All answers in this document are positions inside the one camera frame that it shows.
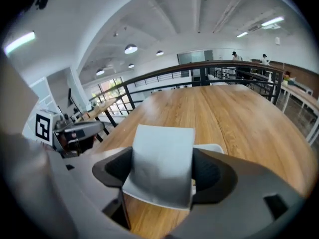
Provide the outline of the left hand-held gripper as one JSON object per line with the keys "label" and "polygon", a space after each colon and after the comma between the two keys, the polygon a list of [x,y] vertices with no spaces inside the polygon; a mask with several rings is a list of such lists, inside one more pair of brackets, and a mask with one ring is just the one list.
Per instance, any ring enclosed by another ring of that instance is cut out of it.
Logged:
{"label": "left hand-held gripper", "polygon": [[101,121],[74,122],[68,115],[38,110],[35,116],[35,136],[62,157],[76,157],[91,149],[94,135],[104,130]]}

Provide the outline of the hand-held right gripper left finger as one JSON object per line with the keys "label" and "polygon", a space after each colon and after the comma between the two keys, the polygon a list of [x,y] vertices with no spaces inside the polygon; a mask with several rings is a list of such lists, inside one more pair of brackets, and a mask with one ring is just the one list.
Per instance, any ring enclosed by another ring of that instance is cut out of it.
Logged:
{"label": "hand-held right gripper left finger", "polygon": [[49,152],[54,182],[80,239],[137,238],[130,232],[123,181],[106,171],[107,163],[124,151],[119,148],[66,159]]}

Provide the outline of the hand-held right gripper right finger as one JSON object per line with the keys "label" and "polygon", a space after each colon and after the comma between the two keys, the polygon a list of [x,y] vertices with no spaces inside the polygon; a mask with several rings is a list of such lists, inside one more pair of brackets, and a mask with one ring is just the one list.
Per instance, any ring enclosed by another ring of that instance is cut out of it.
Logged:
{"label": "hand-held right gripper right finger", "polygon": [[272,170],[214,151],[193,150],[192,178],[190,213],[169,239],[272,239],[305,201]]}

